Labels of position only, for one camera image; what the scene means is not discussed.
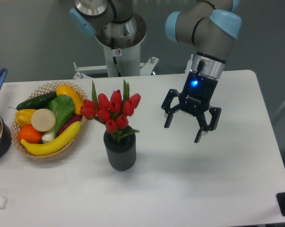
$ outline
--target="wicker basket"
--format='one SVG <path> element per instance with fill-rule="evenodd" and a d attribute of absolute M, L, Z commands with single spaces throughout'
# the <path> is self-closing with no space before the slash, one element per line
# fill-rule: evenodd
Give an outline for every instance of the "wicker basket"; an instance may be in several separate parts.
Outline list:
<path fill-rule="evenodd" d="M 45 93 L 49 93 L 49 92 L 52 92 L 52 91 L 55 91 L 56 88 L 61 85 L 61 84 L 67 84 L 69 86 L 71 86 L 72 88 L 74 88 L 77 93 L 79 94 L 81 100 L 85 100 L 87 99 L 87 96 L 86 96 L 86 93 L 84 90 L 82 90 L 78 85 L 74 85 L 72 83 L 69 83 L 69 82 L 62 82 L 62 81 L 57 81 L 57 82 L 53 82 L 53 83 L 48 83 L 48 84 L 45 84 L 44 86 L 42 87 L 39 87 L 37 90 L 35 90 L 35 92 L 28 98 L 34 98 L 36 96 L 39 96 L 39 95 L 43 95 Z M 17 125 L 15 122 L 13 122 L 12 124 L 12 128 L 11 128 L 11 137 L 12 137 L 12 144 L 17 148 L 18 151 L 20 151 L 22 154 L 28 156 L 28 157 L 31 157 L 31 158 L 35 158 L 35 159 L 49 159 L 49 158 L 52 158 L 52 157 L 56 157 L 58 155 L 61 155 L 62 153 L 64 153 L 71 145 L 72 143 L 76 140 L 77 136 L 81 133 L 81 130 L 82 128 L 84 127 L 86 123 L 86 118 L 83 116 L 82 119 L 81 119 L 81 127 L 80 127 L 80 130 L 78 132 L 78 134 L 66 145 L 64 146 L 62 149 L 56 151 L 55 153 L 53 154 L 49 154 L 49 155 L 34 155 L 34 154 L 31 154 L 17 139 L 17 135 L 18 135 L 18 132 L 20 131 L 21 127 L 19 125 Z"/>

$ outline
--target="dark blue pot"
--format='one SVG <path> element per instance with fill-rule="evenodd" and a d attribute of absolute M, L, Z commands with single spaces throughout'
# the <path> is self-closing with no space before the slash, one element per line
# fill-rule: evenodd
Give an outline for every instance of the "dark blue pot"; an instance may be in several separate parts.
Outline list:
<path fill-rule="evenodd" d="M 107 132 L 104 133 L 104 145 L 111 166 L 119 171 L 130 169 L 136 162 L 136 135 L 132 134 L 117 144 Z"/>

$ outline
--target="white table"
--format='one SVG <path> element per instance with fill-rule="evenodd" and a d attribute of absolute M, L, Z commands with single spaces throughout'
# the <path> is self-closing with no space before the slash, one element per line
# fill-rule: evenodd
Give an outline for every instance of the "white table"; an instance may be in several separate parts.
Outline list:
<path fill-rule="evenodd" d="M 223 72 L 211 104 L 222 108 L 216 131 L 195 144 L 196 118 L 183 112 L 164 128 L 161 104 L 185 75 L 126 78 L 142 96 L 130 118 L 139 129 L 137 160 L 114 170 L 103 144 L 104 126 L 87 122 L 66 155 L 29 159 L 11 147 L 0 159 L 0 227 L 225 227 L 285 222 L 276 194 L 285 192 L 285 168 L 256 75 Z M 93 79 L 97 93 L 122 89 L 123 78 Z M 5 83 L 0 115 L 15 110 L 48 81 Z M 92 79 L 72 80 L 91 97 Z"/>

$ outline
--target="red tulip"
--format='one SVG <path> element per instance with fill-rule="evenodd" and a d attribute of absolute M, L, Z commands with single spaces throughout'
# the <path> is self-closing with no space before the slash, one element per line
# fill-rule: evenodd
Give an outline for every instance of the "red tulip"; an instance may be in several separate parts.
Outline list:
<path fill-rule="evenodd" d="M 105 109 L 99 109 L 97 111 L 97 116 L 99 121 L 103 123 L 107 122 L 111 118 L 110 113 Z"/>
<path fill-rule="evenodd" d="M 132 107 L 129 100 L 125 101 L 125 103 L 123 104 L 122 113 L 126 116 L 132 116 L 134 114 L 134 108 Z"/>
<path fill-rule="evenodd" d="M 136 107 L 138 106 L 139 102 L 140 102 L 141 96 L 140 94 L 134 94 L 131 98 L 129 98 L 129 102 L 131 104 L 131 106 L 136 109 Z"/>
<path fill-rule="evenodd" d="M 112 119 L 105 123 L 105 127 L 109 133 L 114 133 L 118 129 L 117 123 Z"/>
<path fill-rule="evenodd" d="M 98 102 L 99 102 L 99 108 L 100 109 L 107 109 L 109 107 L 109 104 L 110 104 L 108 97 L 103 93 L 100 93 L 98 95 Z"/>
<path fill-rule="evenodd" d="M 117 123 L 118 128 L 125 129 L 129 124 L 129 120 L 128 120 L 127 116 L 121 114 L 117 118 L 116 123 Z"/>
<path fill-rule="evenodd" d="M 117 90 L 117 91 L 113 91 L 113 94 L 111 96 L 111 102 L 116 102 L 118 103 L 119 105 L 122 104 L 122 97 L 121 97 L 121 92 L 120 90 Z"/>
<path fill-rule="evenodd" d="M 85 99 L 84 100 L 84 106 L 86 107 L 92 107 L 93 109 L 97 109 L 98 105 L 95 102 L 92 102 L 91 100 Z"/>
<path fill-rule="evenodd" d="M 92 107 L 88 106 L 82 106 L 79 112 L 88 120 L 92 120 L 92 116 L 94 117 L 96 115 L 96 111 Z"/>
<path fill-rule="evenodd" d="M 121 105 L 119 103 L 116 102 L 110 102 L 109 104 L 109 110 L 114 114 L 114 113 L 118 113 L 121 111 Z"/>

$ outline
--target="green vegetable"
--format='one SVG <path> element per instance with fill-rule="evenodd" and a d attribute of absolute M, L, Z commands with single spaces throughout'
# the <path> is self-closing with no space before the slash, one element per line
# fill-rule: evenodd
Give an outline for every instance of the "green vegetable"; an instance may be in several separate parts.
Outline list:
<path fill-rule="evenodd" d="M 49 142 L 55 139 L 59 129 L 73 116 L 75 104 L 71 97 L 60 95 L 49 102 L 46 108 L 54 113 L 56 119 L 55 126 L 47 131 L 42 138 L 44 142 Z"/>
<path fill-rule="evenodd" d="M 16 107 L 17 110 L 23 110 L 23 109 L 43 109 L 47 106 L 47 104 L 56 98 L 56 92 L 50 92 L 46 93 L 34 98 L 30 98 L 20 104 Z"/>

